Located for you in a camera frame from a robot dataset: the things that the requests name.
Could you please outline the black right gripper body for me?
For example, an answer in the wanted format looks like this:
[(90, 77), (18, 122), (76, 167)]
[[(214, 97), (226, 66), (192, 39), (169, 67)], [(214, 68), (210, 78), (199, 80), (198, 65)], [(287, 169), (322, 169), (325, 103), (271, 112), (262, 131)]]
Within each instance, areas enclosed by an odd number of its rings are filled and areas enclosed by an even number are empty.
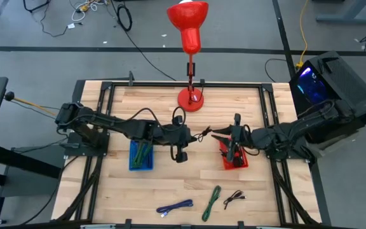
[(241, 115), (239, 113), (234, 114), (234, 124), (228, 126), (227, 135), (231, 137), (228, 143), (227, 160), (233, 161), (234, 153), (241, 146), (248, 148), (253, 147), (253, 142), (251, 138), (251, 131), (246, 130), (245, 125), (240, 125)]

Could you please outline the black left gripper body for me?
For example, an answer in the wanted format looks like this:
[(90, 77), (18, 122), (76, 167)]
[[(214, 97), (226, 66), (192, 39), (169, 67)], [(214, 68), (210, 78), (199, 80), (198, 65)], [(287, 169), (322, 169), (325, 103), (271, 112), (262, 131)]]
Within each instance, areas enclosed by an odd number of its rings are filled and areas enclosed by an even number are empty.
[(187, 161), (187, 153), (183, 148), (192, 142), (190, 129), (184, 121), (182, 116), (176, 116), (172, 118), (171, 124), (156, 127), (156, 145), (169, 146), (171, 158), (177, 163)]

